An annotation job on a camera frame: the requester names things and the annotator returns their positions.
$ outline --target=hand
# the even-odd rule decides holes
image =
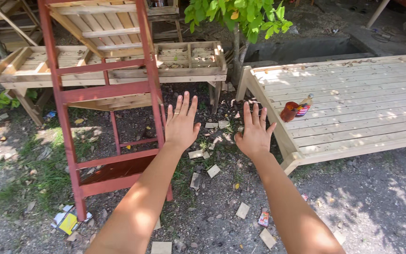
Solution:
[[[195,113],[197,112],[197,96],[192,98],[189,108],[189,92],[179,95],[176,101],[175,112],[172,105],[167,108],[166,143],[184,152],[197,139],[201,123],[194,125]]]
[[[268,153],[270,150],[270,138],[277,123],[272,123],[266,130],[267,108],[263,107],[261,117],[258,116],[259,107],[253,105],[253,114],[250,114],[250,105],[244,103],[244,135],[238,132],[234,141],[239,149],[253,160],[257,155]]]

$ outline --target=wooden frame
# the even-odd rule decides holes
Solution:
[[[406,147],[406,56],[245,66],[236,101],[247,88],[277,122],[286,174],[298,165]],[[312,108],[284,123],[284,104],[309,93]]]

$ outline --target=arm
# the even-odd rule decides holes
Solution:
[[[197,104],[194,96],[187,113],[189,92],[186,91],[184,100],[178,96],[175,113],[169,105],[164,147],[120,201],[86,254],[145,253],[176,165],[200,130],[200,123],[194,125]]]
[[[234,137],[239,149],[256,166],[269,200],[270,210],[278,233],[290,254],[345,253],[341,245],[317,214],[302,199],[299,191],[281,169],[274,155],[269,152],[270,138],[277,123],[266,130],[267,108],[258,105],[250,113],[244,104],[244,135]]]

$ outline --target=wooden bed frame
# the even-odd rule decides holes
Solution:
[[[243,68],[246,89],[263,107],[286,174],[298,165],[406,147],[406,55]],[[301,118],[284,123],[288,101],[314,94]]]
[[[154,45],[157,58],[159,81],[175,82],[208,82],[213,112],[217,112],[222,82],[226,80],[226,63],[220,42],[194,43],[158,43]],[[74,66],[97,66],[101,59],[86,46],[56,46],[59,69]],[[142,60],[144,55],[108,58],[107,63]],[[52,87],[49,61],[45,47],[25,47],[10,55],[0,66],[0,83],[5,89],[13,90],[14,95],[22,102],[34,122],[43,124],[41,104],[34,104],[27,98],[28,88]],[[124,84],[147,80],[146,70],[138,67],[108,71],[110,84]],[[66,86],[99,86],[105,84],[102,71],[62,76],[62,85]],[[40,102],[46,103],[44,97]],[[122,110],[151,105],[149,95],[128,95],[111,100],[70,103],[70,107],[96,110]]]

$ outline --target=plastic bottle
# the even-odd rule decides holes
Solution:
[[[308,97],[304,100],[302,100],[299,105],[303,105],[306,103],[306,106],[303,107],[302,109],[300,109],[299,111],[297,111],[296,114],[296,118],[301,118],[302,116],[304,116],[306,114],[306,112],[309,110],[309,108],[311,107],[311,105],[313,105],[313,94],[309,94]]]

